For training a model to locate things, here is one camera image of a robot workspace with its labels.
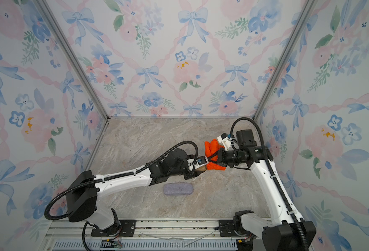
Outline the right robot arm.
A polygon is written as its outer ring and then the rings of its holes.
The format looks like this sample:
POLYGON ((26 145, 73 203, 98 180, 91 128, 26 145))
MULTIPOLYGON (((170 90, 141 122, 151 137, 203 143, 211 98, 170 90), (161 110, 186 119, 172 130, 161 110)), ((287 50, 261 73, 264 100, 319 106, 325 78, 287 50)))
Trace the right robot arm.
POLYGON ((224 133, 217 142, 222 146, 216 152, 217 164, 236 169, 244 164, 257 179, 270 212, 269 220, 251 210, 236 212, 235 232, 261 239, 268 251, 309 250, 316 228, 304 219, 286 193, 269 149, 257 145, 252 130, 238 131, 235 140, 224 133))

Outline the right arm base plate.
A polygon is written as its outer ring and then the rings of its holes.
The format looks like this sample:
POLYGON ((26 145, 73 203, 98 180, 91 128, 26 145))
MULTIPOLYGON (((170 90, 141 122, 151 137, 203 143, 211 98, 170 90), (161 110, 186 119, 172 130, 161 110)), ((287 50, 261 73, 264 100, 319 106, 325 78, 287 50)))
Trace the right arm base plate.
POLYGON ((218 224, 219 225, 215 228, 215 230, 219 231, 221 237, 247 238, 253 235, 250 231, 244 230, 238 221, 219 220, 218 224))

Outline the orange microfiber cloth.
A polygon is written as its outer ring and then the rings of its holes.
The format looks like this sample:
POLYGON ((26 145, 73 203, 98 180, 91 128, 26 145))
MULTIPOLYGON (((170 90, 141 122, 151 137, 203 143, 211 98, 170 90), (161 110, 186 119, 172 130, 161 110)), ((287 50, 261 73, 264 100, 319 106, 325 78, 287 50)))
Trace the orange microfiber cloth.
POLYGON ((217 139, 213 139, 211 142, 205 142, 205 156, 208 158, 209 163, 206 165, 207 170, 226 170, 225 167, 218 165, 218 151, 224 146, 222 146, 217 139))

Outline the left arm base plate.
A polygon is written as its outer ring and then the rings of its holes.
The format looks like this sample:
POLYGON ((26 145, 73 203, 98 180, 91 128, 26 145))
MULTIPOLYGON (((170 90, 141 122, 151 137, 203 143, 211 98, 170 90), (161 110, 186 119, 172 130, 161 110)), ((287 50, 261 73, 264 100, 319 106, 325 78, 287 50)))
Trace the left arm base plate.
POLYGON ((114 223, 112 226, 106 228, 105 230, 101 230, 98 227, 93 227, 91 236, 113 237, 119 235, 122 237, 133 237, 136 223, 136 220, 118 220, 117 223, 114 223))

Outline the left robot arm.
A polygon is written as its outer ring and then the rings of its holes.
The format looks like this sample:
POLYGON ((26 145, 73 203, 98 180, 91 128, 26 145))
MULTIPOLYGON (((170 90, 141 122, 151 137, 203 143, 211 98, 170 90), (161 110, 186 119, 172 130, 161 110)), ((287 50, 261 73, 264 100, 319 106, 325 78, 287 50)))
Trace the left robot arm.
POLYGON ((208 162, 205 156, 195 157, 182 149, 174 149, 160 160, 125 173, 93 175, 91 171, 85 171, 73 182, 71 188, 97 179, 100 182, 77 188, 66 195, 68 220, 88 221, 102 232, 115 233, 119 227, 117 214, 114 209, 102 205, 103 198, 132 188, 160 184, 171 176, 182 176, 185 180, 195 178, 203 173, 201 168, 208 162))

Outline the plaid eyeglass case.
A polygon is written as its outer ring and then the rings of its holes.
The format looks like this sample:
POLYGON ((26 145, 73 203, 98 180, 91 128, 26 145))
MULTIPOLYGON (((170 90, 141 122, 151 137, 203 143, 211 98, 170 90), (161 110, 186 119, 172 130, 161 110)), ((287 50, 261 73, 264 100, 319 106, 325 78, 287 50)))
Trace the plaid eyeglass case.
POLYGON ((194 168, 195 171, 201 171, 204 172, 207 170, 207 164, 203 164, 203 165, 196 165, 194 168))

